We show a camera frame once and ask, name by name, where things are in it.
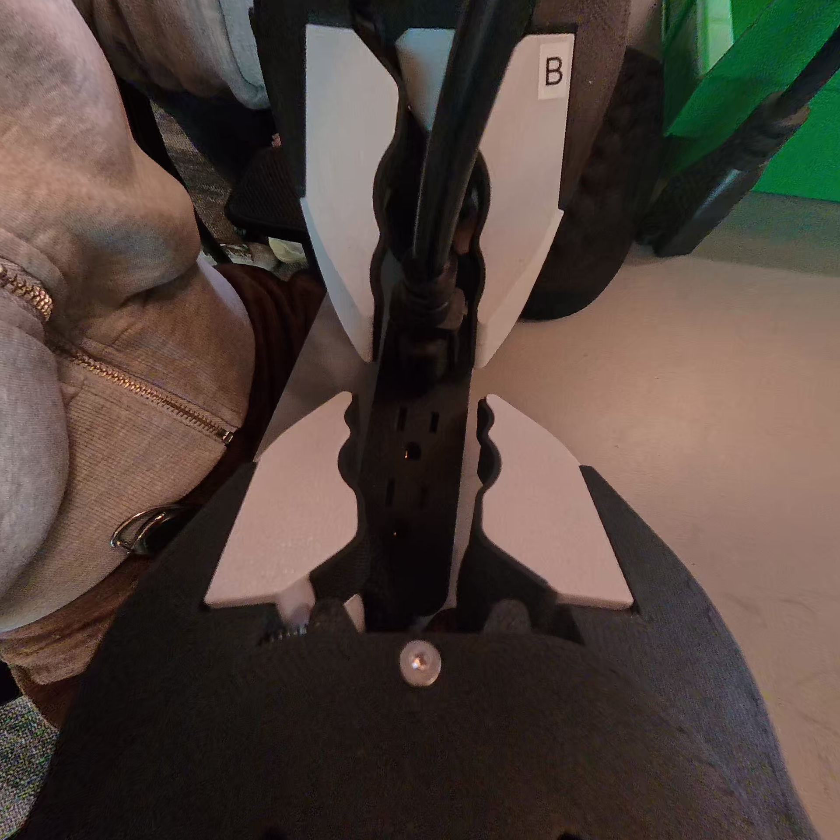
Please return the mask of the black office chair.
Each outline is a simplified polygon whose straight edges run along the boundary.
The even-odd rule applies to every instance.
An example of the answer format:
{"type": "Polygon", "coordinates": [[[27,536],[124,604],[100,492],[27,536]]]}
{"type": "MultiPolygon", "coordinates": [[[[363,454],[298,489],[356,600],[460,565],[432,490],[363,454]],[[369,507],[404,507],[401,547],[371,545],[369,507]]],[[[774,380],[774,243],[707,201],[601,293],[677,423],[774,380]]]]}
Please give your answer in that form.
{"type": "Polygon", "coordinates": [[[271,145],[252,158],[230,193],[224,214],[249,235],[310,244],[300,199],[279,146],[271,145]]]}

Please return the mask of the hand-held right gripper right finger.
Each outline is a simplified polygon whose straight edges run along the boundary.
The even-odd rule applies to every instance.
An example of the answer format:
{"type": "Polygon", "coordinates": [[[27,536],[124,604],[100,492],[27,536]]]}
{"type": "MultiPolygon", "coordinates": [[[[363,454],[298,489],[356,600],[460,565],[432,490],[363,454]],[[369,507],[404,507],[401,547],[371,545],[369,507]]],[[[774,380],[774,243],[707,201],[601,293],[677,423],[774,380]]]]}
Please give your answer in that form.
{"type": "Polygon", "coordinates": [[[571,607],[634,606],[581,463],[496,394],[477,411],[480,481],[458,571],[458,628],[480,632],[501,602],[548,632],[571,607]]]}

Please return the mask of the black dimpled foam pad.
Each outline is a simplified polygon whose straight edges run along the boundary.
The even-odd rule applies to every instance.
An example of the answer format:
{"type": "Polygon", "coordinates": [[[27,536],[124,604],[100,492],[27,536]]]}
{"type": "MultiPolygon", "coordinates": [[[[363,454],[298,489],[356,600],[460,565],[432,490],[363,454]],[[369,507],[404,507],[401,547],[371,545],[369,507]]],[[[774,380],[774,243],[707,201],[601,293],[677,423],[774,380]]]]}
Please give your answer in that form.
{"type": "Polygon", "coordinates": [[[579,312],[622,267],[664,160],[664,96],[660,61],[626,47],[601,128],[521,320],[545,322],[579,312]]]}

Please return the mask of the green plastic bin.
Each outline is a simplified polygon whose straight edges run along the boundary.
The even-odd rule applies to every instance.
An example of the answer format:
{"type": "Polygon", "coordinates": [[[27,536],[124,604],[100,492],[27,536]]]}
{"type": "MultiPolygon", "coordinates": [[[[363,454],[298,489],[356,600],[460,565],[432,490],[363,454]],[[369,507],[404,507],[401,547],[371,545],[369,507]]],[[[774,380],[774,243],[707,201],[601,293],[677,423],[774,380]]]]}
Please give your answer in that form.
{"type": "Polygon", "coordinates": [[[838,1],[663,2],[667,173],[714,151],[764,100],[788,92],[805,120],[755,190],[838,203],[838,59],[812,66],[838,26],[838,1]]]}

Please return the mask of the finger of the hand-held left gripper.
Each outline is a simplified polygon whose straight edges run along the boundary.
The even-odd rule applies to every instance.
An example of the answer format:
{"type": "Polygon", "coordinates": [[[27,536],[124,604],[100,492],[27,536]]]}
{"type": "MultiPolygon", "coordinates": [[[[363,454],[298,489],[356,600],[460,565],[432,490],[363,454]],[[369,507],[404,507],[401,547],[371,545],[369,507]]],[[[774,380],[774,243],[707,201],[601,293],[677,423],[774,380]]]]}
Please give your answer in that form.
{"type": "Polygon", "coordinates": [[[574,34],[524,37],[513,50],[479,152],[489,205],[478,245],[484,286],[476,315],[476,368],[516,324],[558,231],[574,34]]]}
{"type": "Polygon", "coordinates": [[[375,255],[398,88],[352,28],[307,25],[305,222],[333,309],[362,361],[375,357],[375,255]]]}

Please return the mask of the black power strip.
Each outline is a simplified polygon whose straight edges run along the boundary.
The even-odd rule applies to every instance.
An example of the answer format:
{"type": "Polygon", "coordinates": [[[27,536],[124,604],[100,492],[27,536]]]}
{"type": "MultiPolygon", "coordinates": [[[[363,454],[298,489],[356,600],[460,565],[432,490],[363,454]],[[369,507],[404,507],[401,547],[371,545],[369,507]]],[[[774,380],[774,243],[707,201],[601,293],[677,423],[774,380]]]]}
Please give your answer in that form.
{"type": "Polygon", "coordinates": [[[372,632],[401,632],[448,596],[469,414],[471,360],[421,392],[382,362],[360,464],[372,632]]]}

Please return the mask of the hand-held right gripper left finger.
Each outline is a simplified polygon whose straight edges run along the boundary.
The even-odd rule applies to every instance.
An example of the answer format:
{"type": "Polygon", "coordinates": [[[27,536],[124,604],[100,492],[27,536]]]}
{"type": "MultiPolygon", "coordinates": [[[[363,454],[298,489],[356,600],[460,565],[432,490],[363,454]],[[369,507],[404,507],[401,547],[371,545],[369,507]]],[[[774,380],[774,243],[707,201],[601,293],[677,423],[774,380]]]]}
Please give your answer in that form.
{"type": "Polygon", "coordinates": [[[355,404],[340,392],[283,432],[256,462],[205,603],[272,604],[282,623],[306,623],[317,601],[345,603],[361,587],[360,497],[348,471],[355,404]]]}

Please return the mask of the person's left forearm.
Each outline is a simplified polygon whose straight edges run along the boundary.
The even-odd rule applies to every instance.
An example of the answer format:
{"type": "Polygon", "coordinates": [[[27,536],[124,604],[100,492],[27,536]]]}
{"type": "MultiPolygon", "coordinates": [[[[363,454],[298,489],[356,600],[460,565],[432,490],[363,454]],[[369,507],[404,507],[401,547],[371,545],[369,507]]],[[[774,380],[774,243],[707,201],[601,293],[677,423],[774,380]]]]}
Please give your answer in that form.
{"type": "Polygon", "coordinates": [[[253,1],[75,1],[115,73],[150,89],[232,98],[266,110],[269,98],[250,15],[253,1]]]}

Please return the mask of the brown bag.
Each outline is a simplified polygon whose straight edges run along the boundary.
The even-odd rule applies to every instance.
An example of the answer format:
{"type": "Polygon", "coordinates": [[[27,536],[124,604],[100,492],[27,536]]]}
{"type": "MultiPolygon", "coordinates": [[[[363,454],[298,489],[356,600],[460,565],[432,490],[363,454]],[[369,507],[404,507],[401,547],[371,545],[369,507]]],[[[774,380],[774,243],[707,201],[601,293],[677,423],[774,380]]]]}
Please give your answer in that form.
{"type": "Polygon", "coordinates": [[[38,714],[60,730],[83,675],[121,605],[163,552],[239,467],[256,454],[323,300],[307,272],[289,281],[252,266],[221,268],[221,277],[244,304],[255,337],[255,367],[242,426],[212,470],[183,499],[159,512],[140,513],[131,549],[89,591],[52,612],[2,631],[2,661],[38,714]]]}

